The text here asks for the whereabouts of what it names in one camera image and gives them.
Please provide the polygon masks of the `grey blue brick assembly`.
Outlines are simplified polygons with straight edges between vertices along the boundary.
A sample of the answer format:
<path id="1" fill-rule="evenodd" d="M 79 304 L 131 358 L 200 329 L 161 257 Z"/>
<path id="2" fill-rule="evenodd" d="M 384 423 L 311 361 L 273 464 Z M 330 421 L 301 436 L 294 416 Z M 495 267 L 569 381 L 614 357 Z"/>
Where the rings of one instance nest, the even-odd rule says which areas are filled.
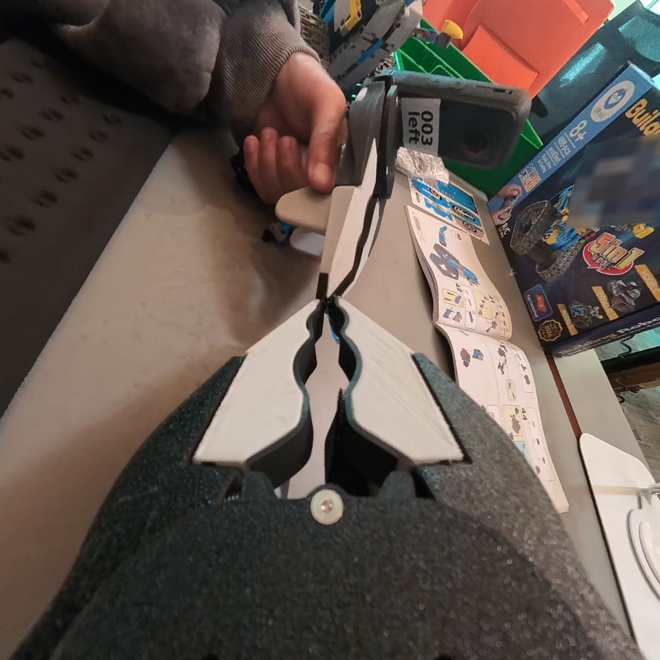
<path id="1" fill-rule="evenodd" d="M 291 224 L 276 220 L 264 229 L 261 235 L 261 240 L 264 243 L 276 245 L 278 247 L 287 245 L 290 242 L 290 237 L 295 229 L 296 227 Z"/>

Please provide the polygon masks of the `sticker sheet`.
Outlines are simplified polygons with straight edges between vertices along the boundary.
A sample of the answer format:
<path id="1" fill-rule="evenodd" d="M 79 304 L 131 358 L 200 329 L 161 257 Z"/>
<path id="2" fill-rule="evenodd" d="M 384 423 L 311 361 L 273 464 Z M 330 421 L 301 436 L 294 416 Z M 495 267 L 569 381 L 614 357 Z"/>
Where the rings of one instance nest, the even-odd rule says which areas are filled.
<path id="1" fill-rule="evenodd" d="M 408 185 L 414 205 L 456 230 L 489 244 L 472 194 L 449 181 L 427 177 L 409 177 Z"/>

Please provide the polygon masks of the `orange plastic bin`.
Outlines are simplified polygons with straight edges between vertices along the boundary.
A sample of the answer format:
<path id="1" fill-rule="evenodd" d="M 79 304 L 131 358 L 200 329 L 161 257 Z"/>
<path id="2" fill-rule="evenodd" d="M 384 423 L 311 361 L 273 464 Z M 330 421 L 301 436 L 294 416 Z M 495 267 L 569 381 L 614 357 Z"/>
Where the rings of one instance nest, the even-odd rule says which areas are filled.
<path id="1" fill-rule="evenodd" d="M 461 53 L 495 83 L 534 97 L 607 20 L 612 1 L 426 1 L 424 18 L 457 24 Z"/>

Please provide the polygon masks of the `instruction booklet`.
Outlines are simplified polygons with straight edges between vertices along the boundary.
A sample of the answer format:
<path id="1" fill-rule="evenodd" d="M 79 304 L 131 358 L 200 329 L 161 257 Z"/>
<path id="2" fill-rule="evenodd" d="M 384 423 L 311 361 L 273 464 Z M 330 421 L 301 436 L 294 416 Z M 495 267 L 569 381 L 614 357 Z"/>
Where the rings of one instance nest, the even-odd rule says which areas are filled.
<path id="1" fill-rule="evenodd" d="M 471 238 L 406 206 L 418 262 L 433 299 L 433 324 L 447 339 L 455 380 L 523 453 L 558 513 L 568 500 L 542 429 L 537 388 L 524 351 L 509 341 L 504 299 L 482 268 Z"/>

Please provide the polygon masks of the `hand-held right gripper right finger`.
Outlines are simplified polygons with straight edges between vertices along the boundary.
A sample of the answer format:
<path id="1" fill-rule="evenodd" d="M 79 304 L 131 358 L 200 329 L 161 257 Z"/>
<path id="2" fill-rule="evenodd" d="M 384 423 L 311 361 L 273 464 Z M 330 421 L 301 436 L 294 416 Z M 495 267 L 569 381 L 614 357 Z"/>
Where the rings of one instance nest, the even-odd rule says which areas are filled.
<path id="1" fill-rule="evenodd" d="M 342 298 L 327 301 L 348 379 L 325 442 L 326 482 L 368 496 L 396 471 L 419 480 L 465 453 L 417 355 Z"/>

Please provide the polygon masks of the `person's left forearm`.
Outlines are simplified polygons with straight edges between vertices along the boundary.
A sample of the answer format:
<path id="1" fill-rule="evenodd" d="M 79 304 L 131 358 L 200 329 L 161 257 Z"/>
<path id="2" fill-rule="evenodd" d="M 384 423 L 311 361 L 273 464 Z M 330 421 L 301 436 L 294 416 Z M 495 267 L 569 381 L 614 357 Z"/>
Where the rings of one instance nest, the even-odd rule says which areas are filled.
<path id="1" fill-rule="evenodd" d="M 251 129 L 289 60 L 322 70 L 295 1 L 2 1 L 173 113 Z"/>

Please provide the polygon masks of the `blue tracked toy vehicle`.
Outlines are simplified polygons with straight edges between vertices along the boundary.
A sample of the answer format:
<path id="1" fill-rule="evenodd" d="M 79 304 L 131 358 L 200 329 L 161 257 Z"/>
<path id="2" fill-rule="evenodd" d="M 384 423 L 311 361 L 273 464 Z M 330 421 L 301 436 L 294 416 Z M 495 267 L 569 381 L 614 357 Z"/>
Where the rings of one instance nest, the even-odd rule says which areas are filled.
<path id="1" fill-rule="evenodd" d="M 423 18 L 424 1 L 312 1 L 300 7 L 301 34 L 351 97 L 366 78 L 393 66 L 393 54 Z"/>

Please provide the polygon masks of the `green plastic bin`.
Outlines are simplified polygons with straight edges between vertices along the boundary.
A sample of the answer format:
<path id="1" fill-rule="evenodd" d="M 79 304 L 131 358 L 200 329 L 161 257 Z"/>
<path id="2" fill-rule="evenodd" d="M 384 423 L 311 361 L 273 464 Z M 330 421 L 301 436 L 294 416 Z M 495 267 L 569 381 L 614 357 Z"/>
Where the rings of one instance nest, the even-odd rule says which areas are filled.
<path id="1" fill-rule="evenodd" d="M 395 67 L 398 70 L 472 81 L 481 86 L 498 89 L 499 97 L 507 97 L 509 100 L 514 97 L 512 88 L 494 83 L 453 45 L 440 47 L 415 36 L 409 37 L 395 52 Z M 450 172 L 483 192 L 488 199 L 499 196 L 503 188 L 510 186 L 518 189 L 522 195 L 526 195 L 531 187 L 540 181 L 540 175 L 534 168 L 533 158 L 541 152 L 542 147 L 543 142 L 539 134 L 532 127 L 531 122 L 526 121 L 521 128 L 514 151 L 507 161 L 497 168 L 479 168 L 448 156 L 442 156 L 442 160 Z"/>

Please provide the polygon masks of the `toy kit box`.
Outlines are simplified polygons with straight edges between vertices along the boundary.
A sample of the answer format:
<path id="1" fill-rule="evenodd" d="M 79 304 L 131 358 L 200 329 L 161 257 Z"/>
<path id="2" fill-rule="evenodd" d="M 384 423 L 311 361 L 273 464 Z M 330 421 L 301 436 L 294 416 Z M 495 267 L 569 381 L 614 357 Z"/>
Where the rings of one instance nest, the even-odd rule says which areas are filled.
<path id="1" fill-rule="evenodd" d="M 659 88 L 621 67 L 488 202 L 540 346 L 659 326 Z"/>

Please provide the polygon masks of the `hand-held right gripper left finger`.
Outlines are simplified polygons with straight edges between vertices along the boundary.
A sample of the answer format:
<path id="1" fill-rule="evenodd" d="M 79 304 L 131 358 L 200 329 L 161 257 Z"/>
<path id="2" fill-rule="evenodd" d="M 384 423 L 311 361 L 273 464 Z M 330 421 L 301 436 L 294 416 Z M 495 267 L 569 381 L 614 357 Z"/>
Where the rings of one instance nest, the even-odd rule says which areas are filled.
<path id="1" fill-rule="evenodd" d="M 261 472 L 277 488 L 308 462 L 306 382 L 317 366 L 323 304 L 312 301 L 251 346 L 210 418 L 193 462 Z"/>

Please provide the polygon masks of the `person's left hand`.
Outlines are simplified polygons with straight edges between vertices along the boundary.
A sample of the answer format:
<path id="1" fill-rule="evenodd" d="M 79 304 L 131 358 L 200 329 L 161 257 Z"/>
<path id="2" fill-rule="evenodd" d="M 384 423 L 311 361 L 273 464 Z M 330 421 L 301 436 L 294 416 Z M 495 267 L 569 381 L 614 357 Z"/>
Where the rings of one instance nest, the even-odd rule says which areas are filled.
<path id="1" fill-rule="evenodd" d="M 262 202 L 275 205 L 308 186 L 332 192 L 346 113 L 344 95 L 322 65 L 309 54 L 292 54 L 243 141 L 245 169 Z"/>

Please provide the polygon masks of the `clear plastic bag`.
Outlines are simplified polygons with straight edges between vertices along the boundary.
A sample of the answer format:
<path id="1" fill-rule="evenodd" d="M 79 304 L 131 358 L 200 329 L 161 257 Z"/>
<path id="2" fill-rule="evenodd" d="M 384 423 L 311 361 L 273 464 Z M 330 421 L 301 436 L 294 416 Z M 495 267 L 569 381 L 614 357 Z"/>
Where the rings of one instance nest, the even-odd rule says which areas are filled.
<path id="1" fill-rule="evenodd" d="M 411 179 L 430 179 L 444 184 L 450 182 L 449 170 L 439 156 L 410 150 L 404 146 L 397 151 L 395 168 Z"/>

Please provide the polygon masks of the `grey desk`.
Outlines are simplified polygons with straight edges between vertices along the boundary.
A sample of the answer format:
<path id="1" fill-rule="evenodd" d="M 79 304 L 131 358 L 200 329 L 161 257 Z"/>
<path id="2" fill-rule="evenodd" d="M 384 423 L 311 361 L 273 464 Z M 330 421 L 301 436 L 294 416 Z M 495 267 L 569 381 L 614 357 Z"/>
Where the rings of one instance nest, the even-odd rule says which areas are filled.
<path id="1" fill-rule="evenodd" d="M 11 658 L 75 561 L 108 491 L 154 429 L 230 357 L 315 296 L 318 262 L 261 241 L 271 214 L 235 184 L 223 133 L 182 131 L 63 316 L 1 419 L 1 658 Z M 411 243 L 397 175 L 381 231 L 347 300 L 451 371 Z M 548 363 L 499 243 L 475 251 L 527 355 L 547 445 L 582 565 L 630 633 L 578 438 L 590 433 L 646 463 L 598 358 Z M 323 480 L 323 443 L 344 373 L 327 323 L 308 380 L 311 458 L 288 495 Z"/>

